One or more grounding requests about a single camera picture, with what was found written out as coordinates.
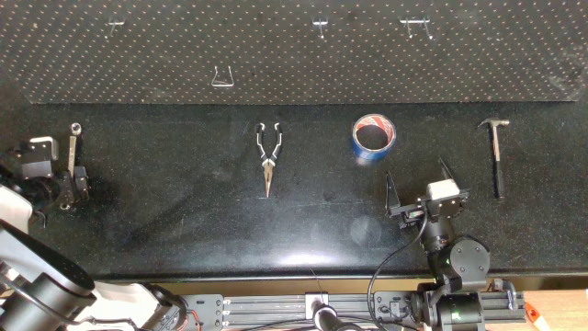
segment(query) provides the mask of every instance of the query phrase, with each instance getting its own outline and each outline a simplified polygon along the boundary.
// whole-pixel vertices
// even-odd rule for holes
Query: blue tape
[[[386,146],[373,150],[363,146],[357,139],[357,131],[366,126],[377,126],[386,132],[388,143]],[[396,128],[390,120],[379,114],[369,114],[359,119],[353,126],[353,149],[357,156],[367,160],[379,160],[388,155],[392,145],[396,142]]]

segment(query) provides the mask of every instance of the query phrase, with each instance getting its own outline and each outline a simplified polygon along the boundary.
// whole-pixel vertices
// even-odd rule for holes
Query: pegboard hook
[[[321,39],[324,39],[324,36],[322,34],[322,26],[327,25],[327,23],[329,23],[329,20],[328,19],[322,20],[322,18],[319,18],[316,21],[312,21],[312,25],[313,26],[318,26],[319,27],[319,30],[321,31]]]
[[[124,19],[122,22],[119,22],[117,19],[113,20],[111,17],[110,20],[108,21],[108,25],[111,25],[112,29],[110,29],[110,34],[108,36],[105,36],[105,38],[108,39],[108,37],[112,37],[112,33],[114,32],[114,28],[116,28],[117,26],[122,26],[123,24],[125,24]]]
[[[426,31],[426,36],[429,38],[429,40],[433,39],[433,36],[429,32],[429,27],[426,25],[427,23],[431,23],[431,19],[429,17],[413,18],[413,19],[400,18],[400,21],[402,24],[404,24],[404,26],[406,26],[406,29],[408,30],[408,38],[413,37],[413,34],[411,33],[411,24],[418,24],[418,25],[424,25],[424,30]]]
[[[232,79],[232,72],[231,72],[231,66],[229,65],[229,75],[231,76],[231,83],[227,83],[227,82],[223,82],[223,81],[218,81],[217,80],[217,76],[219,75],[219,69],[217,68],[217,66],[214,66],[214,78],[212,78],[212,83],[210,83],[212,86],[214,87],[233,87],[235,85],[235,81],[234,79]]]

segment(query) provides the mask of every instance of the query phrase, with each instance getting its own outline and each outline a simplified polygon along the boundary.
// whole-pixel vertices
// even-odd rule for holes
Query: pliers
[[[269,198],[269,188],[272,185],[272,176],[274,173],[274,166],[276,166],[277,157],[279,153],[282,151],[282,129],[279,127],[279,123],[274,125],[276,129],[276,147],[274,147],[274,152],[267,157],[266,151],[264,150],[264,131],[266,130],[266,126],[264,123],[259,123],[257,126],[257,151],[261,156],[261,166],[264,168],[264,178],[266,179],[266,198]]]

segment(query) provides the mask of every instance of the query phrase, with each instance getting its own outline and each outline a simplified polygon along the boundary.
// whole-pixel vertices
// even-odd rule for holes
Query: pegboard
[[[585,1],[5,0],[0,65],[32,103],[576,100],[587,10]],[[410,37],[405,18],[429,19],[428,35],[411,24]],[[234,86],[212,86],[215,66],[225,83],[231,67]]]

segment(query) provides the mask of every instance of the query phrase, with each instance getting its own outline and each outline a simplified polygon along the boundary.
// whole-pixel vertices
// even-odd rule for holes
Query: hammer head
[[[510,120],[500,120],[498,118],[489,118],[486,120],[483,120],[482,123],[480,123],[480,125],[478,125],[478,128],[486,123],[489,123],[491,127],[497,127],[499,125],[508,125],[510,124]]]

